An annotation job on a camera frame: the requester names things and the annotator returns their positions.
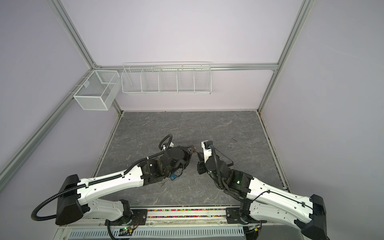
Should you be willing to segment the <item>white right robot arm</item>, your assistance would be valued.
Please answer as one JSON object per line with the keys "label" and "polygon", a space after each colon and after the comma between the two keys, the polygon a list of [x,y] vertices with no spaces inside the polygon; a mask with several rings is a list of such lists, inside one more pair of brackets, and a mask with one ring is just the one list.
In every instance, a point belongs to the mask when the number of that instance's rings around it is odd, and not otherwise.
{"label": "white right robot arm", "polygon": [[324,199],[316,194],[300,196],[270,186],[256,177],[231,169],[217,155],[212,141],[201,143],[200,174],[207,173],[216,187],[241,203],[239,223],[280,223],[301,231],[311,240],[327,240]]}

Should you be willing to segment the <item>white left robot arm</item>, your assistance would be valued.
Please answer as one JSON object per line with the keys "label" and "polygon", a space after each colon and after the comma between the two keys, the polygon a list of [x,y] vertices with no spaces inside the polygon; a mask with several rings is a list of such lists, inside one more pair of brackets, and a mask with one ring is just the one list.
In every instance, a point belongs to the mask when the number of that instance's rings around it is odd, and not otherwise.
{"label": "white left robot arm", "polygon": [[57,194],[32,211],[32,220],[55,220],[58,226],[82,219],[130,222],[133,212],[127,200],[108,201],[103,197],[159,183],[177,171],[183,171],[190,163],[194,147],[174,146],[172,139],[171,134],[167,135],[159,143],[160,152],[134,162],[126,170],[93,178],[68,176]]}

